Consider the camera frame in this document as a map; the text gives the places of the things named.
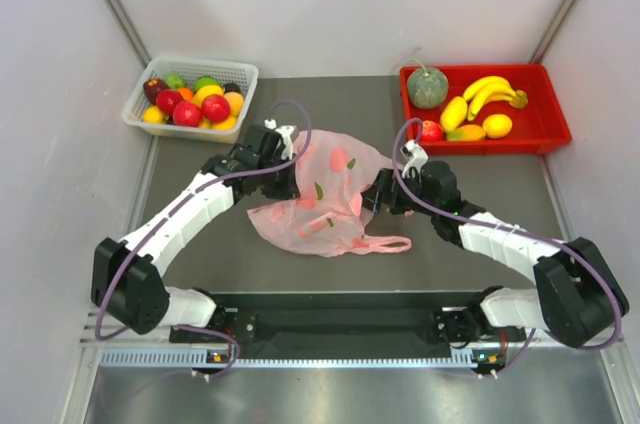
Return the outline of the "pink translucent plastic bag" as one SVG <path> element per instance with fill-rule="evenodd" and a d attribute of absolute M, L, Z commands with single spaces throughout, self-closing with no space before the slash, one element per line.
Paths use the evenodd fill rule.
<path fill-rule="evenodd" d="M 409 250 L 407 237 L 366 234 L 374 214 L 364 207 L 362 193 L 391 159 L 354 137 L 318 129 L 301 132 L 295 151 L 307 137 L 308 148 L 295 164 L 300 196 L 247 211 L 260 237 L 285 251 L 322 257 Z"/>

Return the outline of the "green netted melon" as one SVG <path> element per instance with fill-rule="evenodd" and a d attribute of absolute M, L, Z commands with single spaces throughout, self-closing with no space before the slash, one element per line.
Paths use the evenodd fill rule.
<path fill-rule="evenodd" d="M 407 90 L 409 99 L 415 107 L 429 110 L 440 106 L 445 101 L 449 91 L 449 81 L 440 69 L 425 66 L 418 59 L 417 53 L 421 50 L 420 46 L 416 46 L 406 60 L 406 63 L 417 65 L 407 78 Z"/>

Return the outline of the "yellow banana bunch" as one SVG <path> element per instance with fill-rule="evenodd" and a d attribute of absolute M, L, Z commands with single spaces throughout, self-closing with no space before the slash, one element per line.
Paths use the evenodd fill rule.
<path fill-rule="evenodd" d="M 528 96 L 523 90 L 515 90 L 500 76 L 486 76 L 471 83 L 463 92 L 467 102 L 467 120 L 473 122 L 480 111 L 493 102 L 507 102 L 511 107 L 523 109 L 528 105 Z"/>

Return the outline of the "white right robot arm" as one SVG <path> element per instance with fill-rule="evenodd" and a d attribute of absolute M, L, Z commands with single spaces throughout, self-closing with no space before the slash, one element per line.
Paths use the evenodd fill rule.
<path fill-rule="evenodd" d="M 442 240 L 531 282 L 525 290 L 496 285 L 475 294 L 465 306 L 474 337 L 487 340 L 502 328 L 523 327 L 574 349 L 597 350 L 619 340 L 629 302 L 592 241 L 554 240 L 501 221 L 462 197 L 444 162 L 428 162 L 407 175 L 383 167 L 373 177 L 362 193 L 366 209 L 425 214 Z"/>

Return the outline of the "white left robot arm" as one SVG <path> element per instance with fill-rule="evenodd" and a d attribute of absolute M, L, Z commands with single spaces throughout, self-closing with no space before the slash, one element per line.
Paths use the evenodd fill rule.
<path fill-rule="evenodd" d="M 187 187 L 139 229 L 104 239 L 93 262 L 91 300 L 101 317 L 144 335 L 160 326 L 191 326 L 205 340 L 226 331 L 227 318 L 204 291 L 168 287 L 163 276 L 176 256 L 213 219 L 261 189 L 294 195 L 296 129 L 272 119 L 253 125 L 244 140 L 200 168 Z"/>

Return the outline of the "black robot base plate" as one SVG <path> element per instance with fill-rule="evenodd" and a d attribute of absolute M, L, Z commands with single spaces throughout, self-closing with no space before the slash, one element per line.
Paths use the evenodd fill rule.
<path fill-rule="evenodd" d="M 492 328 L 471 292 L 224 293 L 209 327 L 241 345 L 298 337 L 387 337 L 424 344 L 519 343 L 520 325 Z"/>

